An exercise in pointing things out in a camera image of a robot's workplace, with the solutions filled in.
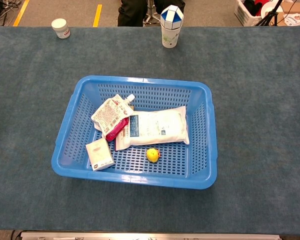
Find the blue and white cube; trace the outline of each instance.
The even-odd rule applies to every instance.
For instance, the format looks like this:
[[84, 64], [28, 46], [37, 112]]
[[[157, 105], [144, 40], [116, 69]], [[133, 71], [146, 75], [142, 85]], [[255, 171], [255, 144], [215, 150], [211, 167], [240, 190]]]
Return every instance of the blue and white cube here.
[[168, 6], [162, 11], [160, 22], [165, 29], [174, 30], [182, 26], [184, 14], [179, 7], [175, 5]]

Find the yellow ball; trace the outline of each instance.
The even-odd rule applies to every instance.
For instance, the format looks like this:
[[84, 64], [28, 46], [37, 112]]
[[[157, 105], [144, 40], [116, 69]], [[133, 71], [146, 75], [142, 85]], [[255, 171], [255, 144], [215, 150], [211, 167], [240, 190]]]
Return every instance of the yellow ball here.
[[151, 162], [151, 163], [156, 163], [158, 162], [158, 159], [160, 158], [160, 152], [158, 149], [155, 148], [150, 148], [146, 151], [146, 158]]

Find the person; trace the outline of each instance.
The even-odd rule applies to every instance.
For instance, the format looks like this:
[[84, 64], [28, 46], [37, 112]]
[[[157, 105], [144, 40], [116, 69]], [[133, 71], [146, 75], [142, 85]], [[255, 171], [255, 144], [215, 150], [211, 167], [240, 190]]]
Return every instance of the person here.
[[[148, 10], [147, 0], [121, 0], [121, 2], [118, 27], [142, 27]], [[161, 14], [170, 5], [178, 6], [184, 12], [186, 3], [183, 0], [154, 0], [154, 5], [156, 12]]]

